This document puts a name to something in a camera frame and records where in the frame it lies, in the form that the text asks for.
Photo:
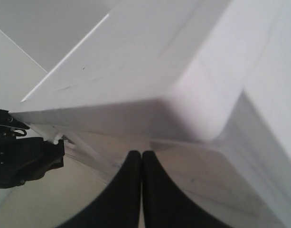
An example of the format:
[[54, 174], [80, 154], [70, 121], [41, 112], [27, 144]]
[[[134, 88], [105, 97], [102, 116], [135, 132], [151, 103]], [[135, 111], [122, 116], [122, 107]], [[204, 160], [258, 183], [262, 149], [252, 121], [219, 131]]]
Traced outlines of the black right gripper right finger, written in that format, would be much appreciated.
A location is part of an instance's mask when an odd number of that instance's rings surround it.
[[142, 203], [147, 228], [227, 227], [180, 190], [153, 151], [142, 154]]

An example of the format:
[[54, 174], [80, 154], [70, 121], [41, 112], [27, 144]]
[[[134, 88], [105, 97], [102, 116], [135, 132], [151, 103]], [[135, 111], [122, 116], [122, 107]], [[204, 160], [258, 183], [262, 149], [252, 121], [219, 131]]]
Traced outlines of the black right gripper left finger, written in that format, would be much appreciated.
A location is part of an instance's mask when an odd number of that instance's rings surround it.
[[130, 151], [112, 181], [60, 228], [137, 228], [141, 207], [141, 154]]

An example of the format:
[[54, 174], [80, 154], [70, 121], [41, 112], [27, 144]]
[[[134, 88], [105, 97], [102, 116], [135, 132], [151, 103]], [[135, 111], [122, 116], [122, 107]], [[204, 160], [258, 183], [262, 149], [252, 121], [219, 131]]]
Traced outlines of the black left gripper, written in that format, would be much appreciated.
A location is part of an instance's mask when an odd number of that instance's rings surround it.
[[0, 189], [24, 185], [64, 166], [63, 140], [27, 137], [29, 127], [0, 109]]

